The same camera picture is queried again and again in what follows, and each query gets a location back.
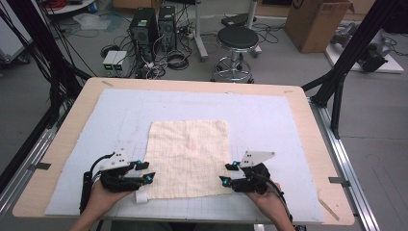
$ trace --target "table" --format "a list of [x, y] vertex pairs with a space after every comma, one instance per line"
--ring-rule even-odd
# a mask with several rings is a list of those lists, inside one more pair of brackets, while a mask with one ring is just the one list
[[44, 211], [55, 189], [65, 160], [79, 138], [101, 91], [109, 88], [192, 92], [231, 91], [243, 94], [287, 97], [317, 187], [319, 202], [324, 213], [324, 224], [350, 225], [354, 222], [354, 216], [341, 185], [331, 184], [328, 180], [328, 177], [336, 177], [337, 173], [307, 98], [300, 87], [106, 78], [88, 80], [42, 159], [43, 163], [51, 164], [51, 167], [48, 170], [37, 169], [33, 174], [31, 181], [13, 208], [15, 216], [20, 218], [46, 218]]

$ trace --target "black chair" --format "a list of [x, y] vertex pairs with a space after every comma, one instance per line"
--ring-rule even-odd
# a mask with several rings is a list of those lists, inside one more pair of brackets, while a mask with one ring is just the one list
[[224, 78], [233, 82], [247, 79], [253, 84], [251, 67], [243, 60], [242, 53], [252, 51], [258, 45], [257, 34], [246, 27], [229, 26], [221, 29], [217, 34], [217, 43], [220, 47], [231, 52], [231, 57], [224, 57], [216, 64], [216, 72], [211, 78]]

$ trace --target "black metal frame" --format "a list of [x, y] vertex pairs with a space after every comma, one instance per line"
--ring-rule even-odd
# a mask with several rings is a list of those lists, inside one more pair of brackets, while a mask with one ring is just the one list
[[[0, 194], [10, 183], [23, 161], [27, 158], [31, 148], [38, 141], [44, 129], [53, 126], [58, 121], [60, 117], [60, 107], [64, 101], [66, 99], [74, 100], [79, 95], [82, 86], [78, 82], [77, 77], [83, 80], [90, 78], [90, 75], [77, 68], [74, 64], [71, 64], [64, 57], [31, 0], [7, 0], [7, 2], [32, 38], [33, 44], [48, 62], [48, 74], [50, 77], [47, 80], [51, 84], [51, 107], [0, 175]], [[19, 36], [19, 32], [13, 28], [11, 29], [15, 32], [21, 43], [26, 46], [25, 48], [35, 57], [34, 47], [31, 45], [28, 46], [28, 43]]]
[[330, 128], [336, 139], [340, 138], [339, 120], [345, 77], [395, 11], [397, 3], [398, 0], [376, 0], [333, 68], [320, 78], [302, 86], [303, 90], [307, 91], [321, 85], [318, 93], [311, 97], [312, 103], [321, 108], [327, 106], [327, 101], [334, 94]]

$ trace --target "round stool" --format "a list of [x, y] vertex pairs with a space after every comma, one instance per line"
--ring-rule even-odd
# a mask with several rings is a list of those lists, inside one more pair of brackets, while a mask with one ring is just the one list
[[211, 81], [214, 82], [215, 77], [219, 76], [234, 82], [248, 79], [247, 82], [253, 84], [251, 67], [243, 60], [242, 53], [255, 49], [258, 40], [257, 34], [246, 27], [229, 26], [221, 29], [217, 34], [217, 43], [231, 51], [231, 57], [224, 57], [218, 61]]

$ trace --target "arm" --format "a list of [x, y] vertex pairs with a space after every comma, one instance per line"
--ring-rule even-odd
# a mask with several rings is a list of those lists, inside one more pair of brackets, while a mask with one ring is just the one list
[[79, 216], [69, 231], [88, 231], [105, 213], [111, 210], [118, 200], [131, 192], [109, 192], [100, 181], [96, 181], [90, 193], [89, 202], [84, 213]]
[[248, 192], [246, 195], [273, 222], [279, 231], [294, 231], [282, 202], [274, 192], [266, 192], [264, 194]]

